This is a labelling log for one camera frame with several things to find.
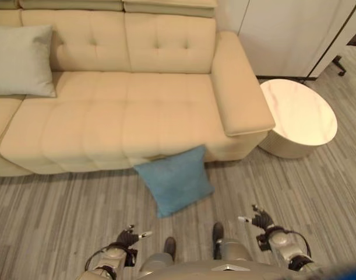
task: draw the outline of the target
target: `baseboard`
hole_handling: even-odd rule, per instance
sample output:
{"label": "baseboard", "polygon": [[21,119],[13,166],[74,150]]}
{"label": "baseboard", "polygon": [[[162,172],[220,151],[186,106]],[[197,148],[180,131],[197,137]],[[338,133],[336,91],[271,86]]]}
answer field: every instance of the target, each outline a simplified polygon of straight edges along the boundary
{"label": "baseboard", "polygon": [[269,79],[288,79],[288,80],[306,80],[315,81],[318,77],[293,77],[293,76],[256,76],[259,80],[269,80]]}

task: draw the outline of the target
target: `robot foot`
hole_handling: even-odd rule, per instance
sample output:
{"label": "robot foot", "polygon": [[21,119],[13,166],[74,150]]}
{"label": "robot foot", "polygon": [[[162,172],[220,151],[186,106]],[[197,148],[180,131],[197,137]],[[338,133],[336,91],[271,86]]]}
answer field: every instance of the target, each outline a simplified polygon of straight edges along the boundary
{"label": "robot foot", "polygon": [[175,253],[177,251],[177,242],[173,237],[168,237],[165,241],[164,253],[169,254],[172,260],[175,261]]}
{"label": "robot foot", "polygon": [[213,258],[215,260],[222,259],[220,253],[220,243],[218,240],[223,239],[224,237],[224,228],[221,222],[217,222],[213,227]]}

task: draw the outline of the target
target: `sofa backrest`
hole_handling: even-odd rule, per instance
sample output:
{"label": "sofa backrest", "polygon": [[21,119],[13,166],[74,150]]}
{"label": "sofa backrest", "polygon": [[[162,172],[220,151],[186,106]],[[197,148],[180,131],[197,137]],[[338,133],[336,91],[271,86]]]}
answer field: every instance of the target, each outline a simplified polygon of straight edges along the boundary
{"label": "sofa backrest", "polygon": [[89,10],[22,10],[21,18],[53,25],[54,71],[210,72],[214,19]]}
{"label": "sofa backrest", "polygon": [[53,71],[131,70],[123,12],[23,10],[21,18],[24,26],[53,26]]}
{"label": "sofa backrest", "polygon": [[214,19],[126,13],[125,24],[133,72],[210,72]]}

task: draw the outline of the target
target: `round side table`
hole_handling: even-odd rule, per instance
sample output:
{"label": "round side table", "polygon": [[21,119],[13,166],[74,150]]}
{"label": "round side table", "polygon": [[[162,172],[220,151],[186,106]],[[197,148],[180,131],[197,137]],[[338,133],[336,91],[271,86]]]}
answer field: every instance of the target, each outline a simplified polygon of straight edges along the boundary
{"label": "round side table", "polygon": [[295,159],[331,141],[337,119],[312,89],[291,80],[273,79],[260,86],[276,126],[259,146],[281,158]]}

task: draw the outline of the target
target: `black cable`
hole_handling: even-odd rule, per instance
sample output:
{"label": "black cable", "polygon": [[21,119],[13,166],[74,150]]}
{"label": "black cable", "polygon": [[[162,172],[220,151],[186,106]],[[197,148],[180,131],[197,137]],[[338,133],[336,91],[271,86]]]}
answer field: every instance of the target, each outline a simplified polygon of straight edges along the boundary
{"label": "black cable", "polygon": [[294,230],[285,230],[284,233],[294,233],[295,235],[301,236],[306,244],[307,255],[311,258],[310,245],[308,244],[306,238],[302,234],[300,234],[299,232],[295,232]]}

